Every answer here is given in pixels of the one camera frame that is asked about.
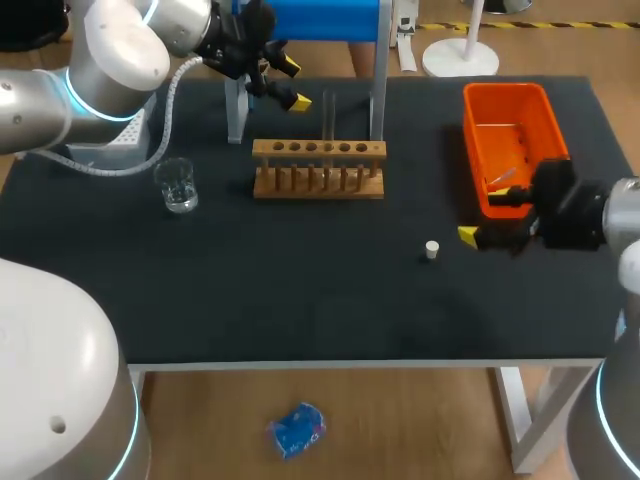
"cable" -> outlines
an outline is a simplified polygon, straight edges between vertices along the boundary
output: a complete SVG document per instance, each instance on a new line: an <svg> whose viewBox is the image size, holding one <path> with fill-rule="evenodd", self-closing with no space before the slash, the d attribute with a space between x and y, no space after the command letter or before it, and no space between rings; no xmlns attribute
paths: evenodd
<svg viewBox="0 0 640 480"><path fill-rule="evenodd" d="M190 70L192 67L196 65L200 65L202 63L202 57L194 57L190 60L184 62L180 68L176 71L171 79L171 83L169 84L169 91L167 92L167 106L164 114L164 128L162 130L162 140L160 141L160 145L148 160L144 161L140 165L136 165L135 167L125 168L123 170L103 170L100 168L93 168L83 165L81 163L75 162L70 158L67 158L63 155L59 155L54 152L50 152L48 150L34 150L34 153L38 155L42 155L54 162L58 162L65 167L72 168L77 170L78 172L86 173L87 175L94 175L98 177L126 177L129 175L135 175L140 172L144 172L153 166L158 160L162 158L164 153L169 146L169 139L171 138L171 127L173 122L173 101L176 96L176 89L178 88L178 82L182 76Z"/></svg>

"small white cap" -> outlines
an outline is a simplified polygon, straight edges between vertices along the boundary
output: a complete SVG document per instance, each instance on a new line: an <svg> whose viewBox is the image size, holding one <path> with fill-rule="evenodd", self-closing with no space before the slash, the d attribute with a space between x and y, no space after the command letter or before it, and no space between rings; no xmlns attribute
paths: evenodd
<svg viewBox="0 0 640 480"><path fill-rule="evenodd" d="M440 244L436 241L429 240L425 245L425 252L429 260L433 260L438 256L438 250L440 250Z"/></svg>

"wooden test tube rack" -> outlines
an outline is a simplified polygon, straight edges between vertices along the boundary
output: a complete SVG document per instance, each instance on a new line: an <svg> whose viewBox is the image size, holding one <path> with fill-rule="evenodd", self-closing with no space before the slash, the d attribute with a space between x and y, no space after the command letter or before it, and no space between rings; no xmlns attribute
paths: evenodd
<svg viewBox="0 0 640 480"><path fill-rule="evenodd" d="M253 157L255 198L384 198L385 142L259 139Z"/></svg>

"black table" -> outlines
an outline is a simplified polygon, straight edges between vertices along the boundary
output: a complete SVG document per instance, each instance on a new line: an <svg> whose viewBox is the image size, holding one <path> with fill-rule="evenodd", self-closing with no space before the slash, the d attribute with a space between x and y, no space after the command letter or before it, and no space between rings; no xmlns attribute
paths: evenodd
<svg viewBox="0 0 640 480"><path fill-rule="evenodd" d="M508 80L546 88L580 175L613 184L630 174L586 80ZM544 432L562 425L571 395L611 347L623 294L606 249L534 245L514 259L458 239L457 225L478 221L461 129L465 83L389 81L383 201L301 202L253 200L250 139L318 139L325 88L337 93L336 138L364 139L366 84L297 82L315 108L298 116L261 102L235 146L226 144L222 84L185 81L169 153L195 163L194 212L169 215L150 172L85 177L32 156L13 167L0 199L0 256L85 289L143 371L500 366L514 467L533 471L554 447ZM432 239L441 251L426 263ZM574 367L534 423L508 367L522 361Z"/></svg>

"person's leg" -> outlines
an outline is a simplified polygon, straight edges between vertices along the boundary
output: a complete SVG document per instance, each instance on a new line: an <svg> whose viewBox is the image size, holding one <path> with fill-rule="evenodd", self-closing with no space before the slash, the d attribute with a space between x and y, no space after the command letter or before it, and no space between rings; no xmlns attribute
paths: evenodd
<svg viewBox="0 0 640 480"><path fill-rule="evenodd" d="M349 44L349 53L351 53L351 62L353 63L356 77L367 78L373 76L375 51L375 43Z"/></svg>

